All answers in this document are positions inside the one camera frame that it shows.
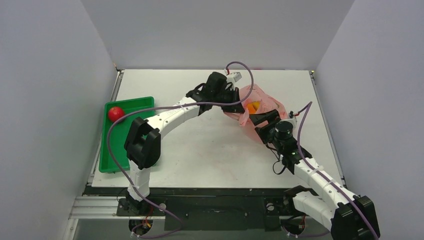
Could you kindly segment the pink plastic bag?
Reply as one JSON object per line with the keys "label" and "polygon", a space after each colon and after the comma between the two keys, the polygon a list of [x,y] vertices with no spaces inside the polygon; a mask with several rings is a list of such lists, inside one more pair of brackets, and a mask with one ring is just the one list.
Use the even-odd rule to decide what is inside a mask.
{"label": "pink plastic bag", "polygon": [[226,116],[238,121],[239,126],[247,137],[257,143],[262,143],[258,134],[255,131],[255,126],[249,119],[250,114],[247,109],[247,104],[251,102],[260,102],[260,107],[257,110],[256,114],[262,114],[272,110],[277,110],[279,113],[279,117],[282,120],[287,119],[289,117],[289,114],[286,111],[285,106],[281,102],[265,93],[256,83],[253,85],[253,89],[250,95],[248,96],[247,100],[242,102],[242,106],[245,109],[244,113],[237,114],[224,112]]}

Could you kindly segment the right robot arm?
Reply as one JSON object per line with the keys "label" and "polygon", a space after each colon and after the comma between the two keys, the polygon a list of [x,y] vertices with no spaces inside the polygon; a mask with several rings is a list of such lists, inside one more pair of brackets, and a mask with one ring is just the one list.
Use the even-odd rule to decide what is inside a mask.
{"label": "right robot arm", "polygon": [[377,240],[381,237],[373,201],[346,189],[293,136],[296,116],[281,119],[277,110],[251,114],[249,119],[266,147],[275,149],[279,162],[313,191],[302,186],[286,191],[283,209],[302,212],[324,226],[334,240]]}

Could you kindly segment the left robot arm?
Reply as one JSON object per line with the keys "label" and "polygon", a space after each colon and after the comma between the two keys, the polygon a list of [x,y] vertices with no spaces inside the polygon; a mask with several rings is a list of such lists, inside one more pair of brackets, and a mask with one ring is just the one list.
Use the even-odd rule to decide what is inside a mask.
{"label": "left robot arm", "polygon": [[161,156],[162,138],[187,120],[210,110],[212,103],[217,103],[224,112],[243,113],[239,88],[235,86],[241,78],[240,72],[228,75],[213,72],[205,83],[190,90],[172,109],[132,121],[124,142],[132,181],[127,188],[126,205],[136,215],[149,210],[146,197],[150,194],[151,167]]}

